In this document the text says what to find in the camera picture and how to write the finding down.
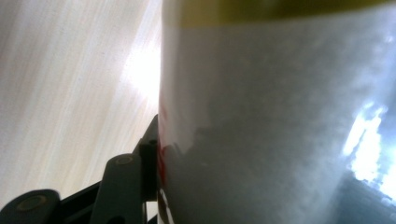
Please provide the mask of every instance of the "wood grain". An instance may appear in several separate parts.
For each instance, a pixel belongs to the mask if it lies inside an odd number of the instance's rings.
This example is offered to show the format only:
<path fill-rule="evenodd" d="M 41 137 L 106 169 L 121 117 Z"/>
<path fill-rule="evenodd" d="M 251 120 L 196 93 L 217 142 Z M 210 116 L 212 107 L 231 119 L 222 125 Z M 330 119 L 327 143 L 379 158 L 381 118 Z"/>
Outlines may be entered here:
<path fill-rule="evenodd" d="M 157 113 L 161 3 L 0 2 L 0 207 L 64 198 L 134 149 Z"/>

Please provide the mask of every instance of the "shiny plastic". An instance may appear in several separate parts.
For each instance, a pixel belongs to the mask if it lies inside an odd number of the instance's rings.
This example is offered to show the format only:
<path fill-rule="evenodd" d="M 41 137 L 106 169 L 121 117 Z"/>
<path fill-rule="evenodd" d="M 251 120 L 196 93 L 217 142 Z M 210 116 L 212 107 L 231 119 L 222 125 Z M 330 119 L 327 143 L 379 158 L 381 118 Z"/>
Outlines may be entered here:
<path fill-rule="evenodd" d="M 162 222 L 393 223 L 395 18 L 165 22 Z"/>

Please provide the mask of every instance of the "black bracket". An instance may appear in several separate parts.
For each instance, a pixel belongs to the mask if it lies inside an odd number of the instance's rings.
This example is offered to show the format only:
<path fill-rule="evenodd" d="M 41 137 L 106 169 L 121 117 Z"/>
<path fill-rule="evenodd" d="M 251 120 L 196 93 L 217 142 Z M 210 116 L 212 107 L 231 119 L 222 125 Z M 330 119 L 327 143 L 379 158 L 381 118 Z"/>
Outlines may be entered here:
<path fill-rule="evenodd" d="M 52 189 L 34 190 L 0 212 L 7 224 L 156 224 L 146 202 L 157 201 L 157 116 L 131 154 L 107 162 L 101 182 L 60 200 Z"/>

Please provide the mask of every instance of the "light wood surface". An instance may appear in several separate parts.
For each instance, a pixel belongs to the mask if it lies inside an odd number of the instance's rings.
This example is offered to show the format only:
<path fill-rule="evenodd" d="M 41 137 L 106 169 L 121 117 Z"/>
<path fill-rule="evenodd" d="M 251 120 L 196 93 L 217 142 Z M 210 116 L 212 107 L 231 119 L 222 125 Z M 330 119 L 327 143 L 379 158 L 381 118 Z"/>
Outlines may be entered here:
<path fill-rule="evenodd" d="M 133 151 L 157 113 L 161 3 L 0 1 L 0 208 Z"/>

